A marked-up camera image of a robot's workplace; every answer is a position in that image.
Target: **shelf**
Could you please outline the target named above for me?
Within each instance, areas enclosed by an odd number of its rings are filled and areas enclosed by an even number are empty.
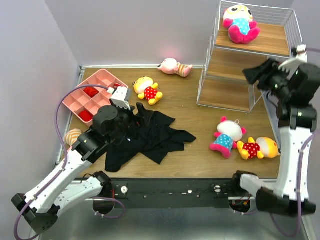
[[[215,41],[216,47],[281,57],[290,56],[284,26],[258,23],[261,32],[254,41],[249,44],[236,44],[230,40],[228,29],[223,27],[223,21],[220,19],[220,30]]]
[[[215,48],[207,69],[207,76],[246,81],[243,69],[254,68],[268,59],[265,55]]]
[[[250,112],[249,85],[223,79],[204,80],[198,104]]]

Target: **pink tray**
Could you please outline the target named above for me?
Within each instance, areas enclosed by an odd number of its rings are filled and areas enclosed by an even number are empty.
[[[116,83],[121,85],[122,87],[128,88],[126,84],[124,84],[114,75],[112,75],[110,72],[108,72],[105,69],[100,69],[99,71],[94,73],[92,76],[90,76],[87,80],[79,84],[79,86],[87,85],[87,84],[95,84],[95,85],[114,88]],[[63,104],[67,108],[69,108],[71,112],[73,112],[73,114],[76,115],[88,127],[92,125],[92,120],[88,122],[83,121],[82,118],[79,117],[79,113],[81,113],[84,110],[87,110],[92,115],[96,115],[100,107],[111,105],[110,98],[112,95],[103,88],[95,87],[95,89],[97,89],[99,93],[95,95],[93,98],[91,98],[89,95],[87,95],[84,92],[85,88],[81,88],[71,93],[63,101]]]

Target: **wooden surface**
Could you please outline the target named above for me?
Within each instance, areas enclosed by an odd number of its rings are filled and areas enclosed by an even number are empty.
[[[268,60],[266,55],[214,48],[207,76],[246,81],[243,69],[254,68]]]
[[[98,68],[87,68],[84,79]],[[231,157],[224,159],[219,152],[213,152],[209,145],[215,140],[213,134],[222,116],[230,120],[239,120],[239,124],[247,129],[248,137],[269,137],[274,139],[272,127],[267,115],[265,104],[260,100],[251,113],[223,110],[196,104],[201,69],[193,69],[190,75],[182,78],[178,75],[166,75],[157,69],[110,68],[113,75],[125,82],[131,89],[131,105],[144,103],[147,109],[160,111],[176,121],[171,125],[178,130],[186,130],[197,137],[193,143],[187,143],[184,151],[170,152],[160,165],[142,154],[136,155],[131,161],[115,173],[107,172],[112,178],[231,178],[237,170],[256,173],[260,178],[277,178],[279,157],[274,159],[243,160],[236,149]],[[132,88],[132,82],[141,76],[149,76],[159,84],[164,97],[156,105],[149,106],[145,100],[139,100]],[[73,117],[70,129],[88,129],[77,117]],[[85,173],[94,173],[105,169],[104,155]]]
[[[236,44],[230,40],[228,29],[223,27],[223,21],[223,19],[220,20],[220,29],[215,41],[215,46],[268,55],[290,56],[286,32],[283,26],[258,23],[261,32],[254,41],[249,44]]]
[[[239,111],[250,111],[249,85],[219,78],[206,78],[199,104]]]

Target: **toy head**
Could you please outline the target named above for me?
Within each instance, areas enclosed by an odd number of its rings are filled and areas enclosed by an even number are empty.
[[[133,88],[136,94],[142,94],[146,88],[151,87],[154,81],[151,77],[142,76],[137,81],[133,82]]]
[[[238,123],[227,120],[227,117],[221,119],[217,130],[221,134],[228,135],[233,141],[238,142],[242,139],[247,130],[244,127],[240,127]]]
[[[178,62],[175,59],[167,58],[158,66],[158,69],[165,74],[174,74],[179,69],[177,64]]]
[[[252,22],[254,20],[254,17],[250,9],[246,6],[235,5],[225,10],[223,14],[223,20],[225,19],[246,19],[248,22]]]
[[[260,151],[265,158],[273,159],[276,156],[280,156],[278,145],[272,139],[259,137],[255,142],[260,146]]]

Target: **gray floor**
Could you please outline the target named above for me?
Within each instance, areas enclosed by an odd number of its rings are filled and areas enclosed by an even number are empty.
[[[277,217],[292,232],[295,219]],[[94,215],[91,200],[66,212],[40,240],[284,240],[269,214],[248,216],[229,209],[129,209],[121,219]],[[307,239],[304,231],[294,238]]]

